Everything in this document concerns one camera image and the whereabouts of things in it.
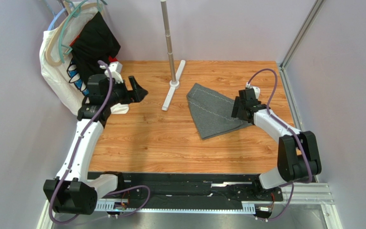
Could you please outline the grey cloth napkin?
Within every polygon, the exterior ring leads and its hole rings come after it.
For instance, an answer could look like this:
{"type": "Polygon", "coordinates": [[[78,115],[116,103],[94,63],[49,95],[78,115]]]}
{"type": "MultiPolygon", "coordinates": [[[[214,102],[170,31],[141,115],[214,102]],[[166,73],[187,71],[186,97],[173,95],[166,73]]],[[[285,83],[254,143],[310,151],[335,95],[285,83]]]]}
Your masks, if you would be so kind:
{"type": "Polygon", "coordinates": [[[231,117],[234,100],[195,83],[187,101],[196,129],[202,140],[251,126],[251,123],[231,117]]]}

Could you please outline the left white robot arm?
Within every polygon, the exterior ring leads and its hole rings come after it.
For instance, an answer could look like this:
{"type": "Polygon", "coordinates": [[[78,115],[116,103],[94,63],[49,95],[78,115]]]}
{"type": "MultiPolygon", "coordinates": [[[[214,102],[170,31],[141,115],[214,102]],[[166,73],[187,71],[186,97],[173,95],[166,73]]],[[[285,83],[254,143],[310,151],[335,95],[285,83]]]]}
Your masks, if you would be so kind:
{"type": "Polygon", "coordinates": [[[128,90],[125,82],[116,82],[105,74],[89,77],[89,93],[83,98],[77,113],[71,149],[56,177],[47,179],[43,186],[52,212],[90,215],[99,199],[116,191],[119,184],[123,183],[121,173],[111,171],[88,181],[88,169],[98,139],[112,114],[111,107],[139,103],[148,94],[134,76],[129,76],[128,80],[131,90],[128,90]]]}

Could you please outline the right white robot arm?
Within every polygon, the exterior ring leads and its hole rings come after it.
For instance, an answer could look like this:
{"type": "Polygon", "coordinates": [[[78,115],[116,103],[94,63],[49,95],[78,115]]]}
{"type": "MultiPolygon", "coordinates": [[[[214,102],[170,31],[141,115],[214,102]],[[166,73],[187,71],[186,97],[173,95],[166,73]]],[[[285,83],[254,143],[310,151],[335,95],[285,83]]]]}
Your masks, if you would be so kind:
{"type": "Polygon", "coordinates": [[[277,166],[259,175],[262,189],[272,189],[291,182],[311,181],[322,172],[316,136],[289,126],[267,105],[261,103],[253,88],[239,91],[232,117],[247,121],[270,135],[278,143],[277,166]]]}

